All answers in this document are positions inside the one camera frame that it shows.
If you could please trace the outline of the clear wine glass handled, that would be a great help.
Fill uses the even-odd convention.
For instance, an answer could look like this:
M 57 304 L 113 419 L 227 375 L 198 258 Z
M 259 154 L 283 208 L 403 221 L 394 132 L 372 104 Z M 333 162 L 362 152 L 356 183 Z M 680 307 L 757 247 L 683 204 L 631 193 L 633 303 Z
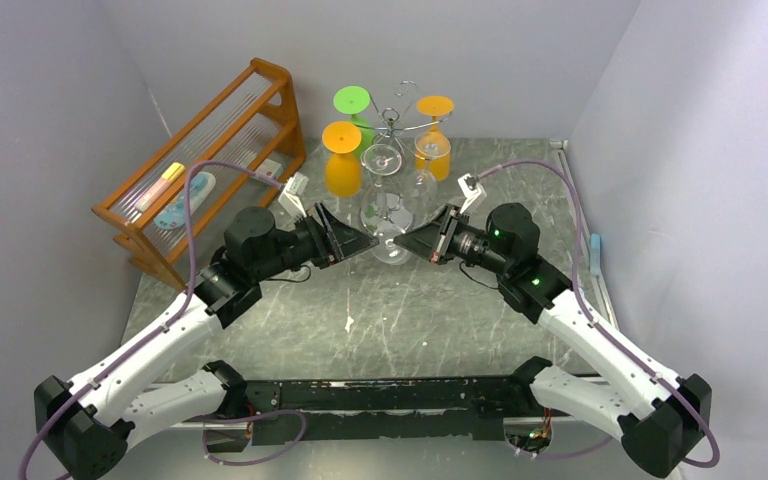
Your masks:
M 415 172 L 410 176 L 405 193 L 405 205 L 414 214 L 417 222 L 433 209 L 438 183 L 434 176 L 425 169 L 416 166 L 416 150 L 414 146 Z

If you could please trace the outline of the clear wine glass front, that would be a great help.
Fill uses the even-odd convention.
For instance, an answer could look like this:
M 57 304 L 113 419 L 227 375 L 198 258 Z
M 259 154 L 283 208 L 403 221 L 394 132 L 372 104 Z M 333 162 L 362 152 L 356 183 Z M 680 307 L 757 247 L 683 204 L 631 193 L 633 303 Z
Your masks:
M 377 225 L 374 237 L 378 244 L 371 249 L 372 255 L 379 261 L 387 265 L 399 266 L 405 264 L 410 258 L 411 253 L 398 246 L 394 239 L 405 233 L 405 230 L 391 222 L 381 222 Z

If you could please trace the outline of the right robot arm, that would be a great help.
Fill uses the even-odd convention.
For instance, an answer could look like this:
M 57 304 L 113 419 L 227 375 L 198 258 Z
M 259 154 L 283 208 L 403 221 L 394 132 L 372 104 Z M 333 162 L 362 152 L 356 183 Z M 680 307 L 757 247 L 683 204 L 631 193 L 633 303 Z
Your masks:
M 710 427 L 712 388 L 700 375 L 683 377 L 634 345 L 592 307 L 570 278 L 538 252 L 540 229 L 519 203 L 495 207 L 483 230 L 454 205 L 394 243 L 433 264 L 457 258 L 495 275 L 505 303 L 572 347 L 602 377 L 597 385 L 548 360 L 515 371 L 513 408 L 531 415 L 560 410 L 617 440 L 647 474 L 664 479 Z

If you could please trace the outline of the green plastic goblet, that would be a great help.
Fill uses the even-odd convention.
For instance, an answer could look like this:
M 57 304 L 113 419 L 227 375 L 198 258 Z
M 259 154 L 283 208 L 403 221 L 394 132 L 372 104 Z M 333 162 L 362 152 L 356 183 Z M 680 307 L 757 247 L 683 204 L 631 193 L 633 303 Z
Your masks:
M 374 129 L 363 116 L 363 113 L 371 103 L 372 97 L 370 93 L 365 88 L 357 85 L 342 87 L 333 96 L 334 108 L 341 114 L 347 115 L 349 121 L 357 126 L 361 133 L 360 144 L 354 150 L 354 154 L 358 159 L 372 145 L 375 137 Z

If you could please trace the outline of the orange goblet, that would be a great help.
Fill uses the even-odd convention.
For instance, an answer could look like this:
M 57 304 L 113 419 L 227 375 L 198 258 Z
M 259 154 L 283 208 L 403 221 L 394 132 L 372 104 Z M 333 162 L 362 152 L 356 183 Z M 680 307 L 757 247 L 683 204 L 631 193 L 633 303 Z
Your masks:
M 330 152 L 324 182 L 326 189 L 337 197 L 352 197 L 361 190 L 363 167 L 355 155 L 361 141 L 360 129 L 350 121 L 332 122 L 323 130 L 322 143 Z
M 444 181 L 451 169 L 451 142 L 440 130 L 440 123 L 454 110 L 454 102 L 445 96 L 431 95 L 418 100 L 418 112 L 430 118 L 427 130 L 414 141 L 416 166 L 428 170 L 437 182 Z

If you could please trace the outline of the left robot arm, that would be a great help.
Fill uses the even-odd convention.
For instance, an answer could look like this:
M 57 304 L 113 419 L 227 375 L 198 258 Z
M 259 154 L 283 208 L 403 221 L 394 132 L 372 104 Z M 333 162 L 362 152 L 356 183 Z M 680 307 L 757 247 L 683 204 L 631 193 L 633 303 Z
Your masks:
M 116 352 L 69 381 L 51 376 L 34 391 L 38 436 L 73 479 L 99 479 L 143 440 L 191 418 L 231 420 L 255 412 L 246 380 L 224 361 L 189 378 L 148 386 L 196 344 L 226 330 L 286 271 L 326 269 L 379 243 L 323 204 L 281 230 L 272 212 L 240 210 L 224 245 L 187 290 Z

